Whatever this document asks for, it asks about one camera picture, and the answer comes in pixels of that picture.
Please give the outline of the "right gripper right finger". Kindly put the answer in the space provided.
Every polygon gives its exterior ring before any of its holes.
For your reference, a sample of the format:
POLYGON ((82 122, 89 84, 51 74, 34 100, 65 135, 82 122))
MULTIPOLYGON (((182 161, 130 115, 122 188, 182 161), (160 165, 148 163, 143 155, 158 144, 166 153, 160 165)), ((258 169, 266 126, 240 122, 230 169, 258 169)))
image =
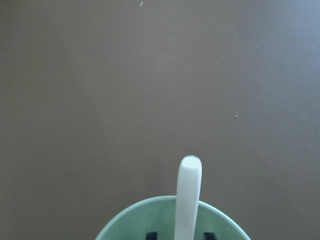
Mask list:
POLYGON ((214 232, 204 232, 203 239, 204 240, 217 240, 217 237, 214 232))

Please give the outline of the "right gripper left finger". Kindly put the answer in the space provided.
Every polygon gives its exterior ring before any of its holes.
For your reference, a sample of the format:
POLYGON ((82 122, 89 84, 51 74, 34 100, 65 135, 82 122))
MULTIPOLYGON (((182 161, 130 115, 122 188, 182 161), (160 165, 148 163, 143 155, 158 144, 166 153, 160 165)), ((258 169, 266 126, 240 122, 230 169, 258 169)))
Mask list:
POLYGON ((158 233, 157 232, 147 232, 145 236, 146 240, 157 240, 158 239, 158 233))

